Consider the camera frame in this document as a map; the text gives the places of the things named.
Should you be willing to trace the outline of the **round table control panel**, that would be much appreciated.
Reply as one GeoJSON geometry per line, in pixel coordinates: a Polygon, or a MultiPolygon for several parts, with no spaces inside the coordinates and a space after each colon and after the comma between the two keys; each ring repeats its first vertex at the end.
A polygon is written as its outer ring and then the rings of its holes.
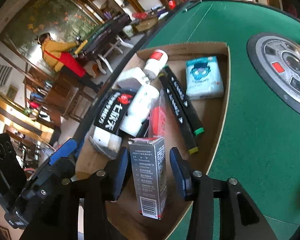
{"type": "Polygon", "coordinates": [[[300,114],[300,45],[276,33],[259,33],[249,38],[247,54],[263,81],[300,114]]]}

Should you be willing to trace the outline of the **white bottle grey label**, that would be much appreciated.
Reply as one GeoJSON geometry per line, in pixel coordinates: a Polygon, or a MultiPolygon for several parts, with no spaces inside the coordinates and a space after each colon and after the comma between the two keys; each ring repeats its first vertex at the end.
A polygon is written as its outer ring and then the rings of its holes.
{"type": "Polygon", "coordinates": [[[149,116],[152,101],[158,97],[159,91],[152,85],[141,86],[128,108],[127,115],[122,119],[120,130],[136,137],[149,116]]]}

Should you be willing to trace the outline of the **black marker yellow cap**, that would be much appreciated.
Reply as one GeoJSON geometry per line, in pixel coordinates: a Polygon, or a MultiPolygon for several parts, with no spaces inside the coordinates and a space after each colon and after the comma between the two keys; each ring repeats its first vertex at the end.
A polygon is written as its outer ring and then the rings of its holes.
{"type": "Polygon", "coordinates": [[[177,99],[177,96],[170,85],[170,82],[165,74],[160,73],[158,76],[159,81],[161,82],[162,88],[165,93],[165,97],[168,101],[168,104],[173,112],[174,118],[178,124],[179,131],[183,137],[187,151],[189,154],[198,152],[198,146],[192,134],[190,125],[187,121],[186,115],[182,110],[181,104],[177,99]]]}

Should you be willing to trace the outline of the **long white grey box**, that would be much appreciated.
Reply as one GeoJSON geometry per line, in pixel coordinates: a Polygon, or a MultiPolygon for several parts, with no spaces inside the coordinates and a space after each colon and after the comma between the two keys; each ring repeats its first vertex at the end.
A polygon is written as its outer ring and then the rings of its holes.
{"type": "Polygon", "coordinates": [[[164,138],[134,138],[128,144],[139,213],[160,220],[167,198],[164,138]]]}

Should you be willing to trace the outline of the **black snack packet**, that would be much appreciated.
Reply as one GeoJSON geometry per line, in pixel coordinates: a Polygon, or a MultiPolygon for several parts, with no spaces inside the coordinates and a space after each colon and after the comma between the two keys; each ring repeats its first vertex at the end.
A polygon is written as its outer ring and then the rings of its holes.
{"type": "Polygon", "coordinates": [[[89,141],[110,160],[117,158],[122,144],[120,125],[135,95],[131,88],[108,91],[93,123],[89,141]]]}

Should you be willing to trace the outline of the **woman in yellow jacket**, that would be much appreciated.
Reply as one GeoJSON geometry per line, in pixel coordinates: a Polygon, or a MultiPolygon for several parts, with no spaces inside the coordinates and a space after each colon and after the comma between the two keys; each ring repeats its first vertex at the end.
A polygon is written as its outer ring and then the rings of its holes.
{"type": "Polygon", "coordinates": [[[55,72],[68,72],[94,92],[100,91],[101,85],[94,83],[91,75],[69,53],[70,49],[80,45],[78,40],[74,42],[57,42],[52,39],[50,33],[43,33],[37,37],[37,42],[42,50],[42,58],[52,70],[55,72]]]}

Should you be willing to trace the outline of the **black marker green cap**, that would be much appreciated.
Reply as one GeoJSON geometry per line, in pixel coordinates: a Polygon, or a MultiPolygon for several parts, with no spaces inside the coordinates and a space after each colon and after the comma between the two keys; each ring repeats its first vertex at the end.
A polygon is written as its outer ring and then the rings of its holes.
{"type": "Polygon", "coordinates": [[[177,79],[168,65],[163,68],[163,71],[167,75],[167,78],[169,79],[169,82],[173,87],[173,90],[176,93],[179,102],[181,103],[182,109],[187,117],[188,123],[194,136],[197,137],[203,134],[204,128],[202,126],[202,122],[200,121],[197,112],[194,109],[193,104],[191,103],[191,100],[186,95],[185,89],[183,89],[180,81],[177,79]]]}

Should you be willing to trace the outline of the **low wooden tv bench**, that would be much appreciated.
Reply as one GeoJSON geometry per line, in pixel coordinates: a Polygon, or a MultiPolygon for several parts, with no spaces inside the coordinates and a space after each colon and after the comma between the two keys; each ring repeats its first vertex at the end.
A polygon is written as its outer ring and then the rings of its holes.
{"type": "Polygon", "coordinates": [[[135,19],[130,25],[136,33],[144,33],[152,29],[158,22],[158,16],[149,16],[144,19],[135,19]]]}

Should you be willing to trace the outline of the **clear bag red item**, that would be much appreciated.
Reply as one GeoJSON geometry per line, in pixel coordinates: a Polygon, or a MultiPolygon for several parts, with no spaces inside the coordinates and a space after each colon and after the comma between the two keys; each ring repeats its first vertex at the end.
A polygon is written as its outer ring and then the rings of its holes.
{"type": "Polygon", "coordinates": [[[159,92],[159,97],[152,100],[149,114],[148,137],[164,137],[166,124],[166,101],[163,89],[159,92]]]}

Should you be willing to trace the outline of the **blue tissue packet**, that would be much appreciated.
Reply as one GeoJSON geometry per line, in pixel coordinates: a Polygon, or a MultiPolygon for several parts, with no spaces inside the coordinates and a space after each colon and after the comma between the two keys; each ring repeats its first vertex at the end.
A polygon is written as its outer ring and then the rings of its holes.
{"type": "Polygon", "coordinates": [[[224,86],[217,57],[186,61],[186,95],[191,100],[222,98],[224,86]]]}

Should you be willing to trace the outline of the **white bottle red label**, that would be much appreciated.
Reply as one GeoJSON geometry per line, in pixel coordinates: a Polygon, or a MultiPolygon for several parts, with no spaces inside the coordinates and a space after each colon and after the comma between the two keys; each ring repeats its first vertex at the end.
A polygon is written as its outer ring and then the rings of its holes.
{"type": "Polygon", "coordinates": [[[153,51],[149,59],[146,61],[143,72],[150,80],[154,80],[164,68],[168,61],[168,55],[161,49],[153,51]]]}

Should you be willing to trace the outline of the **green mahjong table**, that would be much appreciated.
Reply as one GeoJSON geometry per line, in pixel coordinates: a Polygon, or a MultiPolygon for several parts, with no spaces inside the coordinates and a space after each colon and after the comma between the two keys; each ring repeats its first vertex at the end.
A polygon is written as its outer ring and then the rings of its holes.
{"type": "Polygon", "coordinates": [[[136,49],[192,45],[194,55],[220,62],[225,97],[195,101],[205,132],[191,164],[216,179],[236,178],[278,239],[300,225],[300,114],[283,102],[251,65],[250,37],[280,34],[300,45],[300,21],[274,8],[236,0],[178,6],[136,49]]]}

